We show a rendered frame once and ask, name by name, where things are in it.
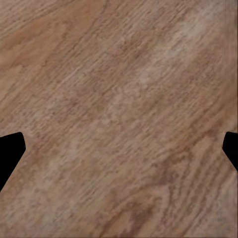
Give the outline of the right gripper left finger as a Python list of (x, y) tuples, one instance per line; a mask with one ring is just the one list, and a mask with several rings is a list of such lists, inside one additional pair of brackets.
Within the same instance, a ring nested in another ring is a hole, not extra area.
[(0, 192), (25, 151), (22, 132), (0, 137)]

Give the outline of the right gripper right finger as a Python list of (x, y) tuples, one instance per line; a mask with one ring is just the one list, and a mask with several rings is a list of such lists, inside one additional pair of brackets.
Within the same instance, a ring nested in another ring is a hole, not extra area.
[(238, 171), (238, 133), (227, 132), (222, 149)]

